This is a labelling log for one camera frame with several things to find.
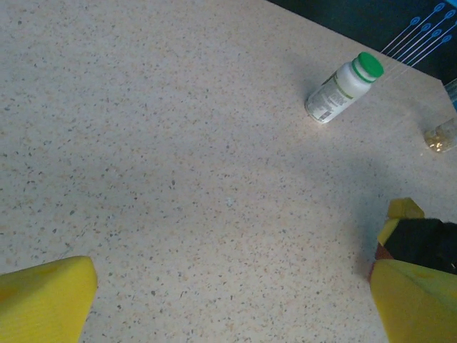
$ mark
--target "green bottle cap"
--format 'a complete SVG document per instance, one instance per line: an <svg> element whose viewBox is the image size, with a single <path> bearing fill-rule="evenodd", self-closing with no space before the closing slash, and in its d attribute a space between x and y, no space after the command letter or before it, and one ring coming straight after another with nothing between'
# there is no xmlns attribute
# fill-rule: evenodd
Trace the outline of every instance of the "green bottle cap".
<svg viewBox="0 0 457 343"><path fill-rule="evenodd" d="M365 69L365 71L370 76L378 78L382 74L384 74L383 66L378 61L378 59L372 54L369 54L368 52L361 52L357 56L357 60L362 66L362 68Z"/></svg>

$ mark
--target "small glass jar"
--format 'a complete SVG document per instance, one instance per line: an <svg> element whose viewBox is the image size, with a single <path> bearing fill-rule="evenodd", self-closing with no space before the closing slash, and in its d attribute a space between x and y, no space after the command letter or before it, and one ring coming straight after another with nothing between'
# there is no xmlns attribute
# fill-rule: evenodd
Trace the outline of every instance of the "small glass jar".
<svg viewBox="0 0 457 343"><path fill-rule="evenodd" d="M452 118L446 123L438 125L434 130L424 134L430 149L436 152L445 152L457 146L457 120Z"/></svg>

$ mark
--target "dark background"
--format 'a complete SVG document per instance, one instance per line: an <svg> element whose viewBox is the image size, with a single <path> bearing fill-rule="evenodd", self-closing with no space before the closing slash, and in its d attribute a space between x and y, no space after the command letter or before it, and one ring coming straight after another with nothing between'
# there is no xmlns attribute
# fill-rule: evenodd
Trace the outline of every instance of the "dark background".
<svg viewBox="0 0 457 343"><path fill-rule="evenodd" d="M448 11L455 9L447 2L438 0L269 1L358 41L363 45L369 46L376 51L381 51L392 39L400 34L409 25L413 17L419 16L421 18L420 22L422 22L439 3L444 2L446 6L426 21L426 23L430 22L432 27ZM457 14L445 20L438 28L443 29L444 32L456 20ZM418 31L419 29L405 41L408 41ZM414 68L440 79L444 84L457 78L457 27L454 27L448 34L453 35L452 40L438 47L437 50L414 66Z"/></svg>

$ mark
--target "table surface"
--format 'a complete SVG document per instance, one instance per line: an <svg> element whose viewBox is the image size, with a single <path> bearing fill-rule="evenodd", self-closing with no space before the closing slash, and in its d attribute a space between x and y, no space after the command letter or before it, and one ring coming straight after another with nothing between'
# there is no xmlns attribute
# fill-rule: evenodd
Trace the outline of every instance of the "table surface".
<svg viewBox="0 0 457 343"><path fill-rule="evenodd" d="M457 221L439 80L382 58L320 125L305 95L370 50L267 1L0 7L0 272L89 255L81 342L385 342L389 200Z"/></svg>

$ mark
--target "bottle label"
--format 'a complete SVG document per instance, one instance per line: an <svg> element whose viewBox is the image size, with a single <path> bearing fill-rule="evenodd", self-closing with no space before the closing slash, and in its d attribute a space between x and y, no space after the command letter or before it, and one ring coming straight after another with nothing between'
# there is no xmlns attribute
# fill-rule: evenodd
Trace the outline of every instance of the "bottle label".
<svg viewBox="0 0 457 343"><path fill-rule="evenodd" d="M306 100L306 111L321 123L326 123L355 102L338 84L338 76L333 73Z"/></svg>

